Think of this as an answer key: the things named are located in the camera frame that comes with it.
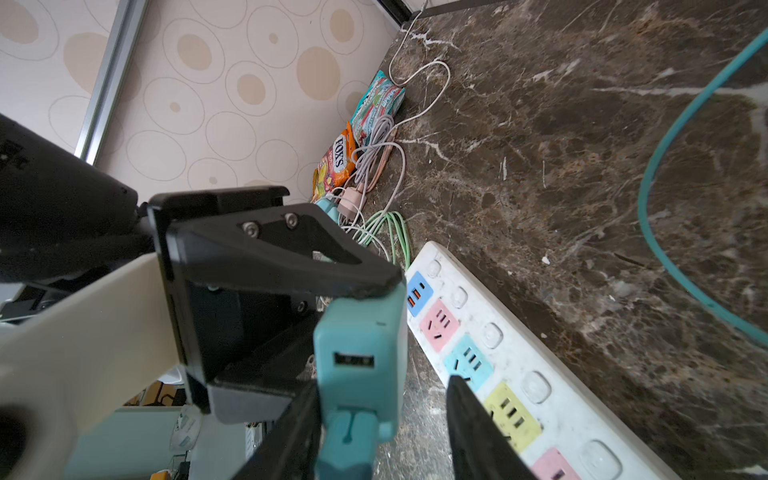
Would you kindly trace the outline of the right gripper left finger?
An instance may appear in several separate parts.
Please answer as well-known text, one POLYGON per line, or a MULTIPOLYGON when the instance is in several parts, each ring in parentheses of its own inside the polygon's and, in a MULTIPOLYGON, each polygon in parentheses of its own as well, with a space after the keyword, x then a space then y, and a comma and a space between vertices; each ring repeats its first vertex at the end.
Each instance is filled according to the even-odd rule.
POLYGON ((320 438, 319 390, 312 380, 233 479, 314 479, 320 438))

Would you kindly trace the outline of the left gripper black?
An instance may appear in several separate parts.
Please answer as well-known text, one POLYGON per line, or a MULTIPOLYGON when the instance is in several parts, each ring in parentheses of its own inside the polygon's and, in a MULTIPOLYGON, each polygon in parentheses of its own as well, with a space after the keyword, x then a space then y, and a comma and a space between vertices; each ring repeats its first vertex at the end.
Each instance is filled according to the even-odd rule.
POLYGON ((223 423, 277 420, 303 388, 309 294, 388 294, 402 270, 312 204, 261 186, 157 194, 147 213, 190 401, 223 423))

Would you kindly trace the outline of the white multicolour power strip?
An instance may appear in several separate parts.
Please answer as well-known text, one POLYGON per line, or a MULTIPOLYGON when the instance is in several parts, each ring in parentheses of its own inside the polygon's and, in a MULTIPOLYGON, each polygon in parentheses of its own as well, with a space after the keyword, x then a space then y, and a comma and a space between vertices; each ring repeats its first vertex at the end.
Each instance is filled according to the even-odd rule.
POLYGON ((538 478, 676 478, 446 247, 427 242, 406 278, 408 325, 432 368, 464 378, 538 478))

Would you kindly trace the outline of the teal charger with teal cable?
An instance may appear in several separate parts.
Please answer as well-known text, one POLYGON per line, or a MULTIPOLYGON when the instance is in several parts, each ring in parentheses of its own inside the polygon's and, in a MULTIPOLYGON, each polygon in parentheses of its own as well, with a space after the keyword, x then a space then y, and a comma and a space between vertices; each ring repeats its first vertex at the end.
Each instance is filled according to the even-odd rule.
POLYGON ((370 479, 398 432, 407 371, 406 286, 330 303, 313 334, 323 440, 318 479, 370 479))

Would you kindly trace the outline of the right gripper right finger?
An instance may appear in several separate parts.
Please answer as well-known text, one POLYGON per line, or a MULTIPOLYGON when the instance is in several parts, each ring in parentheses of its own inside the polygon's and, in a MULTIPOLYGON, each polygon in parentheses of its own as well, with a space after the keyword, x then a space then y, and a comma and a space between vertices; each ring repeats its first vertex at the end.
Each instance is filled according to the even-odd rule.
POLYGON ((456 480, 537 479, 458 375, 449 379, 446 418, 456 480))

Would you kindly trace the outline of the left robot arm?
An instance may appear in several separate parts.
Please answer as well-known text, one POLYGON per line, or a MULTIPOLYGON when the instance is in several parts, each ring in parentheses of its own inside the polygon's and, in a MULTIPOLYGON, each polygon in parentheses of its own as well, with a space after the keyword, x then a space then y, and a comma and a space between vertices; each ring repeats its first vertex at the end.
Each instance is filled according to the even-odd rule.
POLYGON ((63 296, 1 342, 1 475, 56 479, 78 438, 174 367, 204 415, 269 422, 253 479, 368 479, 397 434, 406 282, 319 206, 261 185, 137 193, 1 121, 1 279, 63 296))

